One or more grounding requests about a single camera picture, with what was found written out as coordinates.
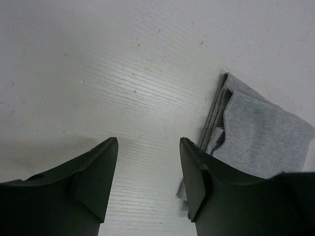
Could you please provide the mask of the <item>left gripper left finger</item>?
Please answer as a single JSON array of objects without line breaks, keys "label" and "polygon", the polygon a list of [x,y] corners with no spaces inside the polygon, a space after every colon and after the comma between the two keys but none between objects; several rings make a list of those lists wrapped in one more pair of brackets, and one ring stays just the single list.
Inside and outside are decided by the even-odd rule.
[{"label": "left gripper left finger", "polygon": [[0,185],[3,236],[96,236],[105,220],[118,157],[108,138],[27,180]]}]

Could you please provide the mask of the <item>grey tank top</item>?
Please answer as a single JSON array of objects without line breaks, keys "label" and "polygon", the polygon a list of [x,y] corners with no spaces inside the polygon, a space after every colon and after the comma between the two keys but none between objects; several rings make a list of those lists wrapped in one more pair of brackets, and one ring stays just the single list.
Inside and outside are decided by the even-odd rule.
[{"label": "grey tank top", "polygon": [[247,174],[300,172],[315,129],[230,73],[220,77],[198,147]]}]

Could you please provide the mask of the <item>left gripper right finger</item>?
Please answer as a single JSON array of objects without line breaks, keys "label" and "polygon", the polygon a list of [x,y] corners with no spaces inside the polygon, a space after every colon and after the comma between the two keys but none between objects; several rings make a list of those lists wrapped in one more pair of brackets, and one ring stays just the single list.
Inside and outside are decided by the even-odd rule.
[{"label": "left gripper right finger", "polygon": [[191,222],[200,236],[312,236],[314,173],[270,179],[241,172],[180,139]]}]

